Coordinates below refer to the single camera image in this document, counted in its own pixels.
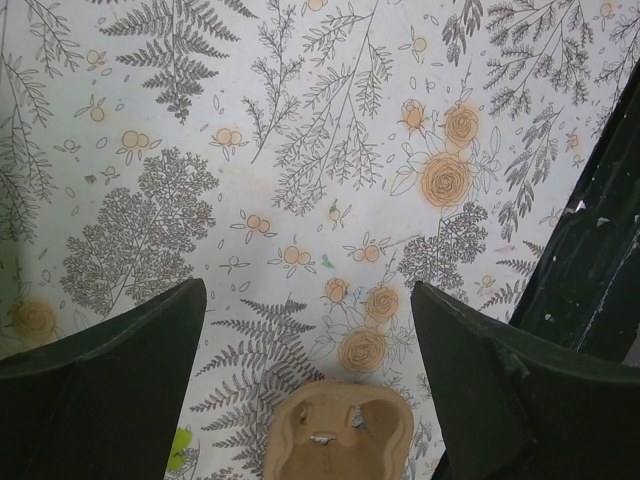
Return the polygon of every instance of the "fern illustration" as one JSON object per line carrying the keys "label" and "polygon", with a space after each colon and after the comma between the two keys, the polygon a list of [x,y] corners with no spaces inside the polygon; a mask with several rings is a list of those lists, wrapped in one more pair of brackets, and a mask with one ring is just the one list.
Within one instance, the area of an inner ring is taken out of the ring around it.
{"label": "fern illustration", "polygon": [[286,135],[277,150],[276,166],[284,172],[280,188],[273,197],[274,205],[296,215],[312,210],[326,194],[328,180],[353,182],[356,190],[373,186],[382,168],[377,162],[376,143],[369,139],[359,117],[374,118],[380,106],[382,84],[391,77],[392,61],[385,47],[375,46],[370,30],[377,2],[368,15],[336,8],[322,21],[321,28],[305,36],[305,52],[319,56],[312,61],[321,67],[335,60],[338,45],[348,41],[355,26],[365,30],[353,65],[327,67],[316,85],[304,96],[304,108],[311,108],[310,121]]}
{"label": "fern illustration", "polygon": [[574,105],[587,101],[591,72],[585,47],[593,43],[593,28],[580,0],[551,0],[540,7],[533,0],[515,0],[492,5],[488,14],[487,30],[491,43],[500,47],[500,58],[487,62],[491,70],[485,89],[504,80],[517,82],[491,97],[491,116],[508,108],[511,119],[529,114],[528,82],[537,78],[546,78],[556,91],[571,92]]}
{"label": "fern illustration", "polygon": [[488,218],[480,205],[468,202],[461,213],[438,222],[438,233],[418,237],[404,247],[404,258],[398,265],[407,288],[415,282],[429,282],[443,290],[456,291],[464,286],[458,263],[472,263],[486,249],[487,230],[479,223]]}
{"label": "fern illustration", "polygon": [[542,245],[536,245],[535,243],[526,240],[524,240],[522,243],[526,245],[533,254],[533,260],[499,260],[496,262],[496,264],[505,265],[511,268],[523,278],[516,280],[514,284],[507,283],[504,287],[500,287],[500,289],[496,293],[494,293],[491,298],[487,302],[485,302],[484,305],[482,305],[482,307],[480,307],[480,310],[484,310],[493,305],[516,305],[520,301],[520,298],[522,298],[522,294],[527,287],[527,282],[529,281],[529,278],[531,278],[531,275],[533,274],[538,261],[542,257],[542,253],[544,252],[544,246]]}
{"label": "fern illustration", "polygon": [[609,105],[603,105],[598,114],[594,136],[599,136],[609,120],[609,116],[620,100],[622,89],[631,76],[633,68],[640,60],[640,3],[629,8],[630,16],[622,15],[611,31],[609,39],[619,46],[621,53],[614,62],[605,61],[598,76],[596,85],[613,84],[615,86],[611,94]]}
{"label": "fern illustration", "polygon": [[[221,0],[229,9],[246,18],[257,18],[241,0]],[[191,98],[204,92],[201,81],[218,74],[200,60],[191,57],[199,54],[208,58],[228,58],[227,53],[216,49],[205,34],[226,42],[237,42],[218,16],[216,9],[206,0],[151,0],[127,13],[113,25],[101,28],[109,36],[152,36],[144,48],[116,60],[133,67],[153,67],[160,70],[146,80],[144,88],[159,88],[162,93],[156,102],[167,105],[167,111],[185,124],[189,116]]]}
{"label": "fern illustration", "polygon": [[105,196],[97,225],[70,237],[61,279],[73,300],[108,317],[122,295],[138,305],[185,280],[183,254],[215,225],[212,206],[198,199],[218,186],[206,160],[177,148],[146,158],[140,192],[119,187]]}
{"label": "fern illustration", "polygon": [[558,140],[551,138],[551,131],[561,112],[549,105],[533,119],[522,138],[524,151],[504,171],[509,192],[515,189],[515,198],[507,200],[498,213],[502,238],[509,242],[513,232],[518,231],[519,219],[531,211],[533,187],[547,180],[551,162],[558,158]]}
{"label": "fern illustration", "polygon": [[447,60],[460,63],[460,53],[467,53],[467,37],[470,39],[480,30],[480,20],[484,14],[481,0],[464,0],[460,15],[453,14],[442,29],[442,40],[447,48]]}
{"label": "fern illustration", "polygon": [[6,75],[11,91],[5,107],[10,114],[0,124],[0,240],[37,238],[39,202],[51,203],[53,177],[46,153],[33,140],[33,125],[46,127],[53,115],[43,94],[44,85],[34,81],[38,70],[22,69],[22,57],[0,54],[0,78]]}
{"label": "fern illustration", "polygon": [[257,160],[271,132],[275,130],[282,135],[289,129],[284,122],[294,120],[294,114],[300,106],[300,100],[287,93],[286,84],[300,76],[304,58],[301,56],[289,60],[284,58],[287,41],[294,30],[296,10],[292,6],[282,8],[280,0],[269,0],[268,8],[276,13],[273,19],[275,27],[269,28],[265,22],[258,28],[258,34],[262,44],[271,52],[270,57],[276,66],[270,67],[266,59],[258,58],[253,62],[251,69],[264,78],[269,118],[265,118],[265,111],[260,108],[257,101],[248,98],[243,100],[247,105],[247,113],[253,118],[254,139],[258,146],[258,151],[251,163]]}
{"label": "fern illustration", "polygon": [[234,461],[253,474],[263,472],[268,425],[275,407],[304,380],[320,380],[323,375],[306,357],[300,335],[315,327],[299,322],[293,315],[306,309],[303,303],[289,299],[283,305],[264,305],[242,300],[258,316],[257,320],[219,320],[212,325],[227,327],[248,336],[236,347],[231,345],[216,355],[197,373],[240,366],[231,381],[223,381],[193,412],[230,408],[205,426],[205,431],[232,430],[217,448],[241,447]]}

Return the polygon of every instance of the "green paint stain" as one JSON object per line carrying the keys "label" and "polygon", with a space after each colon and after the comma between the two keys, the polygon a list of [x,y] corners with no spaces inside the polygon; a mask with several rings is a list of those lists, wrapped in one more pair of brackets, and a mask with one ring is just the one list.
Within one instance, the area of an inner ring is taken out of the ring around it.
{"label": "green paint stain", "polygon": [[331,263],[326,253],[322,255],[322,265],[327,268],[336,268],[333,266],[333,263]]}
{"label": "green paint stain", "polygon": [[178,470],[184,463],[184,450],[191,443],[193,433],[184,428],[178,428],[176,434],[173,437],[173,444],[171,445],[171,453],[169,455],[169,461],[167,462],[167,472],[174,472]]}

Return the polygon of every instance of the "orange flower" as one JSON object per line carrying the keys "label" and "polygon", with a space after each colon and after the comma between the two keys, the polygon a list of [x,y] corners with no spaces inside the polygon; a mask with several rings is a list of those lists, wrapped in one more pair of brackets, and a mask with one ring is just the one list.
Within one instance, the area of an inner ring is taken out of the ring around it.
{"label": "orange flower", "polygon": [[[398,295],[387,287],[380,287],[369,294],[365,304],[367,316],[365,324],[368,327],[376,328],[385,325],[391,317],[398,311]],[[383,328],[378,329],[379,333],[384,333]]]}
{"label": "orange flower", "polygon": [[456,153],[468,147],[478,134],[478,116],[463,105],[449,110],[446,116],[444,133],[453,148],[447,148],[447,151]]}
{"label": "orange flower", "polygon": [[341,278],[332,278],[324,286],[324,293],[332,303],[340,303],[347,296],[347,282]]}
{"label": "orange flower", "polygon": [[471,172],[456,155],[440,153],[427,160],[422,193],[435,207],[459,205],[469,191]]}
{"label": "orange flower", "polygon": [[402,120],[409,127],[409,134],[420,130],[424,124],[424,106],[417,100],[407,100],[402,104]]}
{"label": "orange flower", "polygon": [[39,302],[24,302],[13,312],[13,328],[35,346],[45,344],[56,326],[53,310]]}
{"label": "orange flower", "polygon": [[352,330],[338,348],[340,363],[353,373],[375,372],[386,354],[385,338],[369,328]]}

